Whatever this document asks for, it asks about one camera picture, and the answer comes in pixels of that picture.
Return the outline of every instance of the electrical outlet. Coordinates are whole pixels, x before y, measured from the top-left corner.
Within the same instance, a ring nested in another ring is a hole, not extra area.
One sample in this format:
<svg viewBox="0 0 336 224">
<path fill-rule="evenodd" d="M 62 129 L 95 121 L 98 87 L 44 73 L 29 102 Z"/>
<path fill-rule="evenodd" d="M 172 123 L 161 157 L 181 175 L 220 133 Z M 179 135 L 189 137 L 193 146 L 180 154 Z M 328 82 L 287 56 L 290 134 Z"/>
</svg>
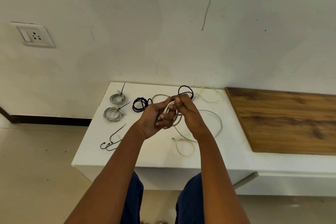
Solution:
<svg viewBox="0 0 336 224">
<path fill-rule="evenodd" d="M 23 44 L 27 46 L 39 46 L 55 48 L 55 45 L 48 34 L 45 26 L 33 23 L 11 22 L 23 38 Z"/>
</svg>

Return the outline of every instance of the leg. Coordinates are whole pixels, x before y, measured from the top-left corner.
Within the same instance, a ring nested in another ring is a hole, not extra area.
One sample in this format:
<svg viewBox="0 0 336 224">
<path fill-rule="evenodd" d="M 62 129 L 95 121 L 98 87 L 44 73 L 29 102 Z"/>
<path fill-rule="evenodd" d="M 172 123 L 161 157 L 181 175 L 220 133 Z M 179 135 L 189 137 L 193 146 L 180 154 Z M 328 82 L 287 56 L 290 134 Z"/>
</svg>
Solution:
<svg viewBox="0 0 336 224">
<path fill-rule="evenodd" d="M 142 185 L 138 175 L 133 172 L 128 186 L 123 214 L 121 216 L 121 224 L 140 223 L 140 207 L 143 192 L 144 186 Z"/>
<path fill-rule="evenodd" d="M 201 173 L 191 178 L 178 197 L 175 224 L 204 224 Z"/>
</svg>

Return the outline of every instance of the baseboard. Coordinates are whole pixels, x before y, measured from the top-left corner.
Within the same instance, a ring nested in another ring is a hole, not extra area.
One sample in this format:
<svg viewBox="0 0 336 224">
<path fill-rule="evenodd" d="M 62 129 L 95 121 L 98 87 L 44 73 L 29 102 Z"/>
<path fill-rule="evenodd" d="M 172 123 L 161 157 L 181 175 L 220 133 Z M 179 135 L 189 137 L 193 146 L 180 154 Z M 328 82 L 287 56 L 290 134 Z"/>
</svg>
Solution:
<svg viewBox="0 0 336 224">
<path fill-rule="evenodd" d="M 0 107 L 2 114 L 11 123 L 26 124 L 44 124 L 44 125 L 65 125 L 65 126 L 82 126 L 88 127 L 91 119 L 85 118 L 68 118 L 68 117 L 50 117 L 50 116 L 30 116 L 30 115 L 10 115 Z"/>
</svg>

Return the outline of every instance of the brown wood surface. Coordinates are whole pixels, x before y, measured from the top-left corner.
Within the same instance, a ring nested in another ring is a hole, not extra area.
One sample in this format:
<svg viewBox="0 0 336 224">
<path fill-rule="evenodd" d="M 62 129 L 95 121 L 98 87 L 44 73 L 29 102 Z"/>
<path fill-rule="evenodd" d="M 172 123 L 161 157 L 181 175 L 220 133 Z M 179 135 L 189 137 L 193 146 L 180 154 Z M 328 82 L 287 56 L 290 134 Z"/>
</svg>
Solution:
<svg viewBox="0 0 336 224">
<path fill-rule="evenodd" d="M 336 155 L 336 96 L 225 90 L 254 152 Z"/>
</svg>

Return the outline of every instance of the person's left arm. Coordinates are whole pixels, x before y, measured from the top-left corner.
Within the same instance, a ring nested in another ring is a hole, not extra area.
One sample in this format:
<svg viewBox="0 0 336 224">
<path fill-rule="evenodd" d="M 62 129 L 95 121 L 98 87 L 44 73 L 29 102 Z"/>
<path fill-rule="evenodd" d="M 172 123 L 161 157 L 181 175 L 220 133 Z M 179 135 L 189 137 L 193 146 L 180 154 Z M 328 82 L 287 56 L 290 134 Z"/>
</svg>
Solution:
<svg viewBox="0 0 336 224">
<path fill-rule="evenodd" d="M 177 109 L 175 105 L 170 112 L 160 116 L 163 120 L 156 121 L 169 103 L 170 97 L 164 102 L 150 104 L 145 109 L 65 224 L 120 223 L 128 185 L 143 142 L 160 129 L 170 128 L 173 124 Z"/>
</svg>

